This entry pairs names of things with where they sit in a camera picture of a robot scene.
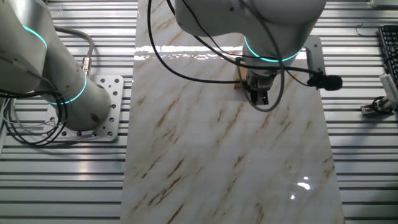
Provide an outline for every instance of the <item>black keyboard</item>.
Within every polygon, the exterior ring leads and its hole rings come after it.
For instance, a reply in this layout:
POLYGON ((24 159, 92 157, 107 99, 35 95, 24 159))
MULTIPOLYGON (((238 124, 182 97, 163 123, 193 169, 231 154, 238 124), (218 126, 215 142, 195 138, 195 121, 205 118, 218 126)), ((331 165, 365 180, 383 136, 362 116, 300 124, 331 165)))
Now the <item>black keyboard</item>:
MULTIPOLYGON (((383 26, 379 28, 384 60, 398 54, 398 26, 383 26)), ((398 87, 398 57, 387 62, 386 73, 391 74, 398 87)))

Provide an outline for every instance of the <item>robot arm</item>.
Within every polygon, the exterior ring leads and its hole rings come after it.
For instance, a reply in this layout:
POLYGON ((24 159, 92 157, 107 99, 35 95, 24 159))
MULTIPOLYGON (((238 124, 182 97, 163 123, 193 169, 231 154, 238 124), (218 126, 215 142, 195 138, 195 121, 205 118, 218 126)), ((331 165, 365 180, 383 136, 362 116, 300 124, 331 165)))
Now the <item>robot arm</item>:
MULTIPOLYGON (((238 0, 184 0, 198 18, 200 25, 211 36, 238 32, 246 37, 245 55, 275 58, 275 49, 265 30, 257 19, 238 0)), ((206 36, 194 20, 183 0, 175 0, 175 17, 178 25, 186 32, 206 36)), ((307 41, 315 23, 320 17, 326 0, 245 0, 256 9, 269 26, 283 58, 289 66, 297 52, 307 41)), ((277 65, 275 62, 255 59, 250 64, 261 61, 263 66, 277 65)))
MULTIPOLYGON (((308 68, 325 74, 320 39, 308 36, 325 8, 326 0, 243 1, 255 9, 269 27, 286 67, 293 63, 297 54, 305 47, 308 68)), ((245 64, 258 67, 279 66, 279 62, 275 60, 277 54, 274 45, 267 32, 241 1, 175 0, 175 17, 184 31, 197 36, 207 36, 203 29, 210 36, 241 33, 245 36, 243 55, 252 57, 245 57, 245 64)), ((248 70, 247 81, 252 88, 249 91, 257 93, 256 97, 252 97, 253 103, 268 104, 267 92, 271 89, 276 75, 275 70, 248 70)), ((315 77, 311 81, 319 88, 327 86, 325 76, 315 77)), ((332 82, 341 87, 340 78, 332 82)))
MULTIPOLYGON (((0 1, 0 30, 0 89, 14 93, 53 90, 42 77, 65 98, 67 128, 88 131, 107 118, 108 92, 86 76, 64 46, 42 0, 0 1)), ((57 108, 53 96, 42 98, 57 108)))

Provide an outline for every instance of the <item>white marble surface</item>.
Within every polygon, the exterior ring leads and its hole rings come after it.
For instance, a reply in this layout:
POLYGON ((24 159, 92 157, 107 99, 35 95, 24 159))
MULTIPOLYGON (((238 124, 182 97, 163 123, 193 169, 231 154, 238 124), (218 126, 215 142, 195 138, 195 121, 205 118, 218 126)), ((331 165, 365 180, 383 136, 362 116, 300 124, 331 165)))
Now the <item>white marble surface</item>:
MULTIPOLYGON (((176 77, 154 57, 146 9, 139 1, 121 223, 344 223, 319 91, 287 78, 279 107, 260 113, 232 85, 176 77)), ((155 0, 152 15, 172 68, 233 79, 235 67, 182 32, 166 2, 155 0)), ((243 44, 239 34, 216 41, 243 44)))

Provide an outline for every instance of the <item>cable connector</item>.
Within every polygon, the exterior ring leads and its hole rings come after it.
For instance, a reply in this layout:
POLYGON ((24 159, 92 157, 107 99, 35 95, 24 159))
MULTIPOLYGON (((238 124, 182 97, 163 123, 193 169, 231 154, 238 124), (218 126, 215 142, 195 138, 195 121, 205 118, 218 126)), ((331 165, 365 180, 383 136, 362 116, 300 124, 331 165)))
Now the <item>cable connector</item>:
POLYGON ((83 59, 83 71, 87 77, 90 77, 90 70, 91 70, 91 58, 85 57, 83 59))

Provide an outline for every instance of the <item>metal base plate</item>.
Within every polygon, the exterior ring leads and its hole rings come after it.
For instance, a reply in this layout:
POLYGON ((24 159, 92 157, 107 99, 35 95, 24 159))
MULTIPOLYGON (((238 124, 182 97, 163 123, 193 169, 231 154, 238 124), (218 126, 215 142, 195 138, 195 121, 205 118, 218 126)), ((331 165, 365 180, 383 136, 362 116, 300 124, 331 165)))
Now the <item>metal base plate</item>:
MULTIPOLYGON (((111 97, 112 108, 106 120, 91 131, 72 131, 64 128, 62 133, 54 142, 112 142, 118 137, 119 117, 122 104, 124 80, 120 75, 92 75, 91 80, 105 88, 111 97)), ((58 122, 57 114, 52 106, 49 106, 45 121, 54 120, 47 123, 44 131, 50 131, 54 124, 58 122)))

